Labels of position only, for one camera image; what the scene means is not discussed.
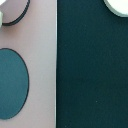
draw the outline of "teal panel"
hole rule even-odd
[[[0,119],[17,115],[25,104],[29,90],[27,67],[15,51],[0,50]]]
[[[128,128],[128,18],[103,0],[58,0],[57,128]]]

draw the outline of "white surface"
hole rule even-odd
[[[4,2],[6,2],[6,0],[0,0],[0,6],[1,6]]]
[[[114,14],[128,17],[128,0],[104,0],[104,2]]]
[[[56,0],[31,0],[20,23],[0,30],[0,48],[17,51],[30,76],[30,91],[24,108],[14,118],[0,120],[0,128],[55,128],[56,3]],[[15,17],[17,12],[6,13],[4,18]]]

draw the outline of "teal circle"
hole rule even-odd
[[[0,119],[17,115],[29,90],[29,75],[21,56],[11,49],[0,50]]]

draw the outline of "white circle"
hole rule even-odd
[[[107,7],[120,17],[128,17],[128,0],[104,0]]]

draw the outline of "round porthole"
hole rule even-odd
[[[104,0],[111,12],[120,17],[128,17],[128,0]]]
[[[13,50],[0,50],[0,119],[10,119],[23,108],[29,90],[24,60]]]

